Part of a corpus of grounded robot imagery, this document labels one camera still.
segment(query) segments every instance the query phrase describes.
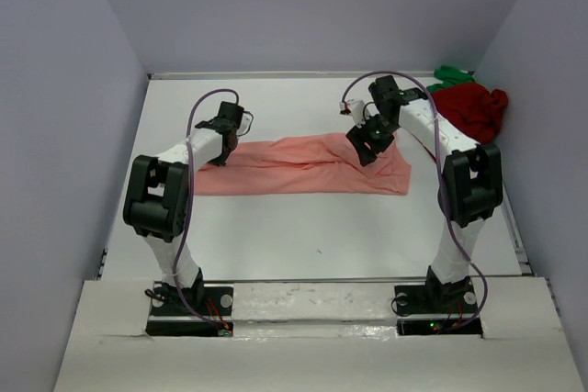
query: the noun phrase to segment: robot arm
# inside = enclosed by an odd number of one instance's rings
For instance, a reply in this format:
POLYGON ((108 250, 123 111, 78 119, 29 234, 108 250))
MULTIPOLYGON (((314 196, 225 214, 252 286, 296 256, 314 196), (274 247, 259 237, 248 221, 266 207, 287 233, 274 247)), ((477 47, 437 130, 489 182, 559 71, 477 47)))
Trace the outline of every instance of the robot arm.
MULTIPOLYGON (((347 138, 356 148, 362 165, 374 162, 394 140, 394 132, 404 128, 435 154, 435 120, 430 104, 418 89, 402 91, 390 76, 378 78, 369 92, 378 110, 372 115, 362 100, 349 100, 342 113, 356 123, 347 138)), ((471 255, 485 219, 503 201, 500 151, 493 144, 480 145, 438 116, 442 178, 450 205, 450 219, 457 239, 471 255)), ((444 222, 441 241, 427 271, 421 298, 431 311, 447 311, 469 289, 469 263, 451 238, 444 222)))
POLYGON ((138 156, 130 170, 124 221, 152 249, 163 274, 164 286, 175 286, 175 276, 190 303, 196 306, 203 296, 202 272, 187 246, 179 256, 176 274, 173 271, 191 197, 188 194, 189 174, 208 162, 224 165, 237 147, 238 137, 250 124, 251 119, 242 107, 222 102, 218 115, 198 123, 187 140, 154 157, 138 156), (188 170, 186 141, 192 148, 192 170, 188 170))

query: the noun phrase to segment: red wire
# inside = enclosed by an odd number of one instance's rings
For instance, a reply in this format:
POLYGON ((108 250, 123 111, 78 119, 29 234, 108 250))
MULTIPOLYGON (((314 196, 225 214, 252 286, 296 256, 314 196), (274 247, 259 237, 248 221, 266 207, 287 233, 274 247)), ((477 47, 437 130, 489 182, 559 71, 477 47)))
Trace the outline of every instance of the red wire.
POLYGON ((458 320, 457 324, 460 324, 461 321, 463 320, 463 308, 461 307, 461 303, 459 303, 459 301, 457 303, 458 303, 458 308, 459 308, 459 320, 458 320))
POLYGON ((227 322, 224 321, 224 319, 222 319, 222 315, 220 314, 219 310, 217 309, 217 306, 214 304, 214 302, 212 301, 211 298, 209 298, 209 303, 210 303, 210 306, 212 307, 212 309, 214 309, 214 312, 216 312, 217 316, 219 317, 220 322, 222 323, 222 326, 224 326, 224 329, 231 330, 229 328, 229 325, 227 324, 227 322))
MULTIPOLYGON (((209 317, 211 319, 214 319, 214 313, 212 312, 212 309, 210 309, 210 305, 208 303, 206 303, 206 302, 204 302, 204 303, 206 304, 206 309, 209 311, 209 317)), ((219 330, 219 325, 217 324, 216 321, 214 322, 214 328, 216 330, 219 330)))
POLYGON ((453 308, 449 307, 449 313, 447 314, 447 318, 445 319, 445 321, 441 324, 441 328, 443 329, 445 327, 445 324, 449 321, 449 319, 451 319, 451 314, 453 314, 453 308))

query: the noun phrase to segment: white table surface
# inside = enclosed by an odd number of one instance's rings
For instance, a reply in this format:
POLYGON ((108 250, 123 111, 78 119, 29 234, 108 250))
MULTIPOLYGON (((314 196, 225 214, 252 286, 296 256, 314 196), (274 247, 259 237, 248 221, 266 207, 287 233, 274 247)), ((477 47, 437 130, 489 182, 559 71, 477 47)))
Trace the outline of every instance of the white table surface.
POLYGON ((152 284, 85 283, 55 392, 583 391, 543 279, 490 278, 483 339, 397 336, 390 283, 235 284, 233 338, 148 337, 152 284))
MULTIPOLYGON (((254 113, 242 139, 347 132, 351 118, 339 115, 350 78, 151 81, 132 158, 154 155, 184 138, 193 103, 211 89, 230 87, 254 113)), ((425 84, 433 78, 421 78, 425 84)), ((370 80, 350 97, 368 98, 370 80)), ((401 87, 411 87, 403 80, 401 87)), ((195 121, 216 115, 222 99, 206 100, 195 121)), ((413 166, 408 196, 272 195, 197 196, 188 245, 209 280, 293 280, 423 277, 433 261, 443 218, 436 203, 434 162, 404 130, 398 145, 413 166)), ((160 277, 152 253, 119 211, 108 242, 103 279, 160 277)), ((474 260, 486 274, 520 275, 503 211, 486 223, 474 260)))

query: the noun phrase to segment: pink cloth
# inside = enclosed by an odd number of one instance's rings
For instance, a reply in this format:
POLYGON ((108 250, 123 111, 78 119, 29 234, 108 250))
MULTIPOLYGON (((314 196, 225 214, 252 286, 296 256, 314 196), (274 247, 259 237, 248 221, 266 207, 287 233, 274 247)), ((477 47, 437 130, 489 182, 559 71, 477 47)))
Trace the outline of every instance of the pink cloth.
POLYGON ((371 193, 406 195, 411 166, 396 141, 367 167, 343 133, 244 142, 224 167, 196 176, 197 195, 371 193))

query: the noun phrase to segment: white wall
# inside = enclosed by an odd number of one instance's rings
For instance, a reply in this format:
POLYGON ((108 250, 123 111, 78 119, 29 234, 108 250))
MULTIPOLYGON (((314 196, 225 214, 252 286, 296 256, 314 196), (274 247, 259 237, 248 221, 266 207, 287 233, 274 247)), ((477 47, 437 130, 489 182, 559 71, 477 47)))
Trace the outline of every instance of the white wall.
POLYGON ((44 392, 96 274, 146 86, 107 0, 0 0, 0 390, 44 392))
POLYGON ((150 73, 478 65, 515 0, 109 0, 150 73))
POLYGON ((510 97, 498 139, 505 182, 588 386, 587 74, 588 0, 517 0, 476 77, 510 97))

